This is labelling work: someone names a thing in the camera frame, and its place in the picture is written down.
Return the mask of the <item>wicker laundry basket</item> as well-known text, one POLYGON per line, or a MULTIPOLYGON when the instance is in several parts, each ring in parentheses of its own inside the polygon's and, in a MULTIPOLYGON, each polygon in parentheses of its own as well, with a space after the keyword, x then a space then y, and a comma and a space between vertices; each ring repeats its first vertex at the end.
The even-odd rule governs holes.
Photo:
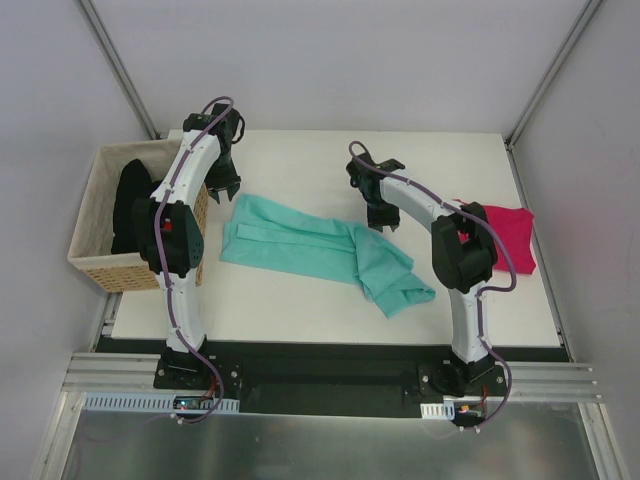
POLYGON ((100 147, 81 201, 67 259, 109 293, 157 290, 155 274, 137 252, 113 254, 113 211, 124 167, 139 159, 154 180, 167 174, 180 141, 153 140, 100 147))

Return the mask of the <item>aluminium rail frame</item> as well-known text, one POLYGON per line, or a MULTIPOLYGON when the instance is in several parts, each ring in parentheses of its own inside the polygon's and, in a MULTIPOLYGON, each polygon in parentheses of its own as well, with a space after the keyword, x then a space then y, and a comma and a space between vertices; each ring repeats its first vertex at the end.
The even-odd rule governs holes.
MULTIPOLYGON (((414 361, 444 360, 444 345, 363 345, 213 341, 210 355, 251 359, 414 361)), ((571 362, 562 348, 498 347, 513 373, 512 397, 521 402, 601 403, 604 401, 595 368, 571 362)), ((89 390, 149 389, 160 357, 158 341, 101 338, 97 349, 72 355, 64 384, 89 390)))

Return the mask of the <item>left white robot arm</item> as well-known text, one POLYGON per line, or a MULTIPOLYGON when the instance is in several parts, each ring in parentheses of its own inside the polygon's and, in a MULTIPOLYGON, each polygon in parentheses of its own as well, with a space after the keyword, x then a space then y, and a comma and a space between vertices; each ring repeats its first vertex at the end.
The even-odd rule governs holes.
POLYGON ((136 242, 163 292, 168 317, 166 347, 154 379, 157 389, 222 387, 207 354, 199 316, 197 269, 204 254, 204 234, 196 219, 202 187, 215 200, 232 199, 241 177, 232 146, 244 135, 245 122, 234 101, 222 96, 183 122, 180 147, 155 191, 132 207, 136 242))

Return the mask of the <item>black t shirt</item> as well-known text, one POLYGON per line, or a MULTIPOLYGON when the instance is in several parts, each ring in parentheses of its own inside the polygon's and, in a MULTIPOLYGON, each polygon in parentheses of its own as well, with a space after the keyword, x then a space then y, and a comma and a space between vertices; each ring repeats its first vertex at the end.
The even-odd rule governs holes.
POLYGON ((112 216, 113 255, 137 251, 132 209, 136 200, 148 198, 156 186, 149 171, 139 160, 127 163, 121 171, 112 216))

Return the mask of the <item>teal t shirt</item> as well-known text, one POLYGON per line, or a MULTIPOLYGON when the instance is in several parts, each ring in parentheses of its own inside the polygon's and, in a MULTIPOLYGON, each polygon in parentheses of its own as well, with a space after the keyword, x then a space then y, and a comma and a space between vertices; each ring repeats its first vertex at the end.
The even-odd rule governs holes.
POLYGON ((220 259, 357 285, 387 318, 436 298, 435 290, 414 274, 414 260, 381 234, 257 195, 238 198, 224 225, 220 259))

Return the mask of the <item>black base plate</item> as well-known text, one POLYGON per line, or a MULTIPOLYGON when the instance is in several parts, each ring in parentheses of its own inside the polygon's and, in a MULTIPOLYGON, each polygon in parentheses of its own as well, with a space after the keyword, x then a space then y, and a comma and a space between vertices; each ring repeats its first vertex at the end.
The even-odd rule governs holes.
POLYGON ((445 397, 500 398, 507 376, 444 346, 208 341, 198 356, 164 350, 153 386, 213 389, 243 413, 416 418, 445 397))

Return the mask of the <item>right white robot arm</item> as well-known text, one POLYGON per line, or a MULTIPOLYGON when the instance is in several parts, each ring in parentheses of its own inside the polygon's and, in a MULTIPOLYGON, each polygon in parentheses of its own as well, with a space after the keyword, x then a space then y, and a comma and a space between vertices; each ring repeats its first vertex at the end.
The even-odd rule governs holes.
POLYGON ((495 366, 482 293, 498 260, 495 242, 480 204, 447 207, 402 177, 403 169, 395 159, 376 164, 367 152, 346 167, 351 186, 367 203, 370 228, 395 230, 404 212, 431 235, 432 268, 448 290, 453 338, 449 362, 433 369, 429 385, 441 394, 463 397, 481 388, 495 366))

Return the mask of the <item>folded pink t shirt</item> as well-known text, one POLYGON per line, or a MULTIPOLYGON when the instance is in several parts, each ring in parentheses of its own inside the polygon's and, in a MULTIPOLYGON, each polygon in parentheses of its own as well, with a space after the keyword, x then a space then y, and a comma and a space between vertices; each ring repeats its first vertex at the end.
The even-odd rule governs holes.
POLYGON ((536 263, 532 254, 534 215, 525 208, 484 206, 487 221, 506 247, 507 253, 519 275, 532 275, 536 263))

